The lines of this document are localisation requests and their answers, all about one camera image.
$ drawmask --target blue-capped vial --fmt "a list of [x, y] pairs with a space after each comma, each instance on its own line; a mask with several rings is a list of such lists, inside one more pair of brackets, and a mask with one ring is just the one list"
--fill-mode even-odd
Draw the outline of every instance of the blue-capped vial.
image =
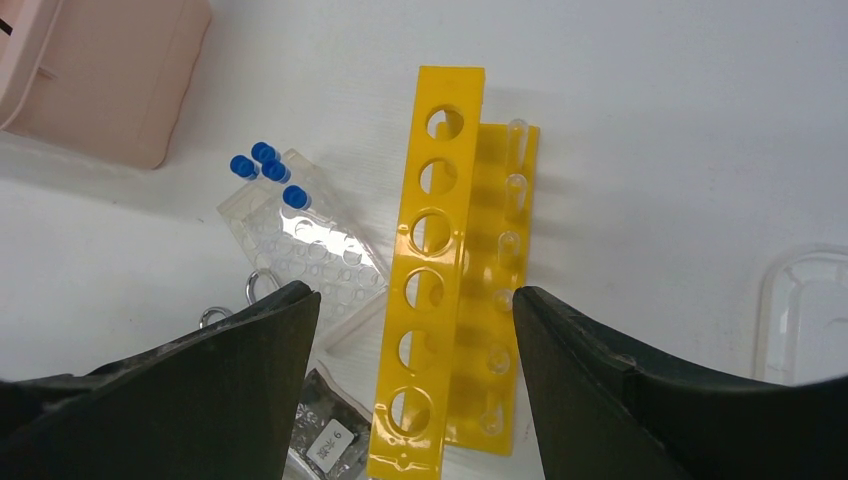
[[306, 210], [312, 205], [312, 197], [297, 185], [291, 185], [283, 191], [283, 203], [295, 210]]
[[259, 167], [244, 155], [236, 155], [230, 160], [230, 171], [245, 180], [256, 180]]
[[280, 162], [268, 162], [262, 164], [262, 175], [273, 182], [286, 183], [291, 179], [291, 170]]
[[263, 165], [268, 162], [279, 162], [282, 158], [280, 156], [280, 152], [278, 152], [276, 148], [265, 142], [257, 142], [256, 145], [250, 149], [250, 155], [254, 160]]

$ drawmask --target table surface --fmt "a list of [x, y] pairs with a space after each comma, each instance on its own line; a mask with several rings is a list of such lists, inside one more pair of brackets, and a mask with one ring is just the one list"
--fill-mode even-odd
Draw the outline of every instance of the table surface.
[[[848, 245], [848, 3], [708, 3], [213, 0], [162, 168], [4, 134], [0, 377], [83, 374], [243, 307], [215, 207], [260, 139], [323, 167], [390, 261], [425, 64], [486, 67], [484, 121], [542, 128], [528, 284], [750, 376], [766, 269]], [[379, 323], [327, 360], [365, 405]], [[445, 478], [542, 475], [526, 396], [515, 454], [449, 448]]]

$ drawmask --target pink container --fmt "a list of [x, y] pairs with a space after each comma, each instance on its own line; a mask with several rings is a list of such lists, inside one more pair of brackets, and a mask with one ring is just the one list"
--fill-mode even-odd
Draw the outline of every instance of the pink container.
[[212, 19], [208, 0], [0, 0], [0, 129], [156, 168]]

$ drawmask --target white label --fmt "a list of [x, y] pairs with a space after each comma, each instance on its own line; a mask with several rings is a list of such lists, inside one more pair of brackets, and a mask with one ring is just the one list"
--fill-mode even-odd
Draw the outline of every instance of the white label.
[[336, 419], [332, 419], [324, 427], [321, 435], [318, 435], [315, 443], [306, 451], [306, 456], [317, 463], [324, 473], [330, 473], [330, 469], [351, 442], [353, 442], [353, 434]]

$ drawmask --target metal ring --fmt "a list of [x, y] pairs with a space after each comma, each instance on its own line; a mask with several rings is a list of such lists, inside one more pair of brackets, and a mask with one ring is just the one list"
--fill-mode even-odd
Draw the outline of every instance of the metal ring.
[[271, 283], [274, 285], [274, 288], [280, 288], [280, 282], [277, 281], [276, 275], [274, 272], [267, 268], [260, 268], [258, 270], [254, 270], [253, 273], [247, 277], [247, 284], [244, 287], [244, 294], [247, 296], [247, 304], [253, 305], [256, 303], [256, 281], [259, 280], [259, 277], [268, 277], [271, 279]]
[[211, 318], [212, 315], [215, 315], [215, 314], [223, 315], [224, 318], [226, 318], [226, 317], [231, 316], [233, 314], [233, 311], [230, 310], [229, 308], [224, 308], [224, 307], [209, 307], [209, 308], [207, 308], [206, 310], [203, 311], [203, 315], [200, 316], [200, 328], [206, 328], [206, 326], [209, 325], [209, 318]]

